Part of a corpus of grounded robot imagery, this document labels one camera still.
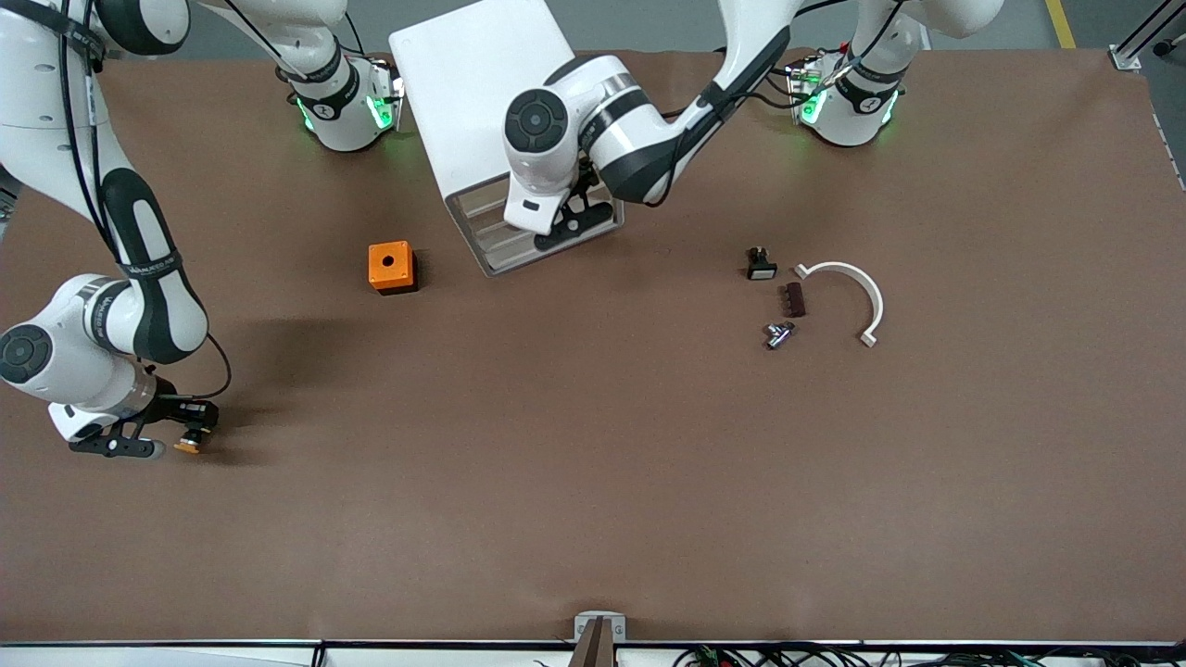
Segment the orange box with hole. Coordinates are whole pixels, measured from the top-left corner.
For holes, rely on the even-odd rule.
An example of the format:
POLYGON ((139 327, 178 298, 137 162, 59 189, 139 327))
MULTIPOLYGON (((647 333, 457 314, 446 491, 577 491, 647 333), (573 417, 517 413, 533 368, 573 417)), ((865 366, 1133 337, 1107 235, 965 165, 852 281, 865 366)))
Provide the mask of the orange box with hole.
POLYGON ((404 240, 369 244, 368 282, 378 296, 402 296, 420 290, 419 259, 404 240))

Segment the white curved plastic bracket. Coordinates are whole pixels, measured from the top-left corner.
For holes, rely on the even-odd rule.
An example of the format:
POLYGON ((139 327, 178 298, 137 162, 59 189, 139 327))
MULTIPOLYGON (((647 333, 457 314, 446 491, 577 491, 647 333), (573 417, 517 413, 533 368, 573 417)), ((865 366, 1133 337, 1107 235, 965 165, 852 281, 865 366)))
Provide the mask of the white curved plastic bracket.
POLYGON ((816 274, 825 273, 825 271, 848 277, 853 282, 857 282, 861 287, 863 287, 865 296, 868 296, 871 303, 871 322, 868 322, 868 324, 863 328, 863 332, 860 333, 859 339, 863 342, 865 347, 876 347, 876 329, 880 326, 885 316, 884 293, 881 288, 878 287, 876 280, 874 280, 867 271, 860 269, 860 267, 846 262, 827 261, 812 266, 806 266, 804 263, 795 266, 795 274, 801 277, 802 280, 806 280, 816 274))

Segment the aluminium frame profile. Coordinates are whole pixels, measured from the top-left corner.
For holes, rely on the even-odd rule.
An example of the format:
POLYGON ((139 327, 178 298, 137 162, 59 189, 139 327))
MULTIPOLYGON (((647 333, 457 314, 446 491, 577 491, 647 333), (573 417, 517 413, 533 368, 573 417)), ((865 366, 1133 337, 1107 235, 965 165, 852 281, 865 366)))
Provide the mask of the aluminium frame profile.
POLYGON ((1181 15, 1182 11, 1186 11, 1186 0, 1159 0, 1154 9, 1140 21, 1139 26, 1126 34, 1120 44, 1108 46, 1114 68, 1120 71, 1139 71, 1140 52, 1158 43, 1160 34, 1181 15))

